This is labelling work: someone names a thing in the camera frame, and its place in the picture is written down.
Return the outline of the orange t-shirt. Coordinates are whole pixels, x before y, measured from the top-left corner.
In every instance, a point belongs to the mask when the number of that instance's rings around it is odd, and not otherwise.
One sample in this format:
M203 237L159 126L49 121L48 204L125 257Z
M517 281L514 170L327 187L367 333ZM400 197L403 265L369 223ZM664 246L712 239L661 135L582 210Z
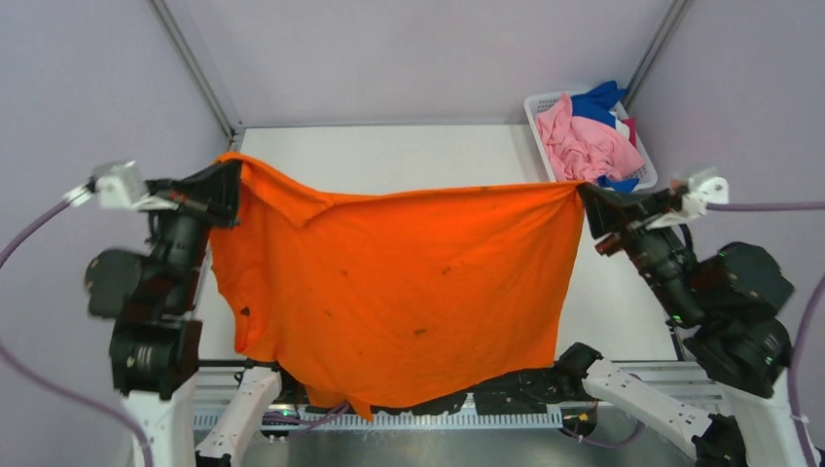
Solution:
M325 193L239 153L239 223L210 236L234 350L310 402L422 404L552 365L584 224L574 183Z

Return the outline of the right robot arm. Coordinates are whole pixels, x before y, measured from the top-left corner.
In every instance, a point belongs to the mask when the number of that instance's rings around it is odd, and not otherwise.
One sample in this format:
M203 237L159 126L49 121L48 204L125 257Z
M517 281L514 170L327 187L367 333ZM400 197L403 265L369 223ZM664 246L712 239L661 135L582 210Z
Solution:
M556 389L622 410L668 439L698 466L820 466L795 389L801 337L778 319L793 294L764 248L732 242L698 260L688 224L710 210L728 211L728 182L678 181L648 195L583 184L596 252L624 252L669 321L692 335L687 350L719 388L728 414L711 413L626 375L577 342L556 360Z

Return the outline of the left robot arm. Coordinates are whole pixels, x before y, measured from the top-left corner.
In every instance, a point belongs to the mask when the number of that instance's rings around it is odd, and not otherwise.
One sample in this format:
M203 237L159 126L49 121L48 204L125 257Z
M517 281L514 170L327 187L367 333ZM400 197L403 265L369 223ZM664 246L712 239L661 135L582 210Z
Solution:
M241 165L218 162L183 179L145 179L135 162L92 172L88 188L104 209L143 212L150 252L109 248L85 273L89 314L114 324L114 388L128 417L138 466L238 466L274 401L290 401L297 375L247 360L216 425L194 439L198 348L195 317L210 233L238 223Z

